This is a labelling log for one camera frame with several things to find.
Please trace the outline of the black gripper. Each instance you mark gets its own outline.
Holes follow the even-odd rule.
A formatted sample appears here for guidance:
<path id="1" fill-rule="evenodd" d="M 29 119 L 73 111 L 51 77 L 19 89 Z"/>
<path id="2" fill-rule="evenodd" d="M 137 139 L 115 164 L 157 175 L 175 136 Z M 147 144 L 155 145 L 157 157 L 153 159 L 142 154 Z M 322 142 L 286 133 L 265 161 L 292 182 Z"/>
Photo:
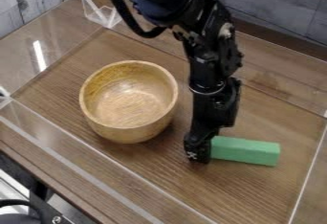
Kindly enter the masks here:
<path id="1" fill-rule="evenodd" d="M 213 139 L 224 127 L 237 121 L 242 81 L 229 78 L 222 89 L 210 94 L 194 93 L 194 117 L 191 131 L 185 137 L 185 151 L 191 162 L 209 164 Z"/>

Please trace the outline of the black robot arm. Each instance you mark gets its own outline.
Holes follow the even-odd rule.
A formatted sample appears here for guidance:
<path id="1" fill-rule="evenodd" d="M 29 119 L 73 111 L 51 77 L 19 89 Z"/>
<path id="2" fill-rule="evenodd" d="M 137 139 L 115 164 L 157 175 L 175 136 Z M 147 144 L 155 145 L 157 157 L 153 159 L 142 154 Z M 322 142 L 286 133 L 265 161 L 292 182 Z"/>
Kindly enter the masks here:
<path id="1" fill-rule="evenodd" d="M 194 162 L 209 163 L 213 140 L 236 125 L 242 81 L 234 73 L 244 66 L 236 25 L 221 0 L 111 0 L 135 34 L 154 38 L 173 31 L 190 62 L 194 93 L 191 129 L 185 150 Z"/>

